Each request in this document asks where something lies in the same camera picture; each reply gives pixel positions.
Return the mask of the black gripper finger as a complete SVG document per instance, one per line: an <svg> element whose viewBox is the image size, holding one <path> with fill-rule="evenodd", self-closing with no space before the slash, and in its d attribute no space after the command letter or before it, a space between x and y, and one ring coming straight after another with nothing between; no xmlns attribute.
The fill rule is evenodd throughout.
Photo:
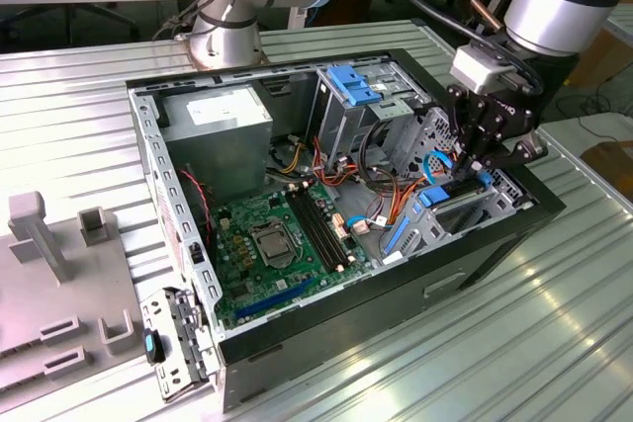
<svg viewBox="0 0 633 422"><path fill-rule="evenodd" d="M492 97L471 94L457 84L449 85L447 94L446 111L458 152L452 173L456 179L464 179L473 173L475 163L476 167L490 166L492 156L502 149L505 117Z"/></svg>
<svg viewBox="0 0 633 422"><path fill-rule="evenodd" d="M467 170L507 169L531 163L548 154L548 148L539 138L520 139L511 148L501 143L494 143L482 156L471 158L466 165Z"/></svg>

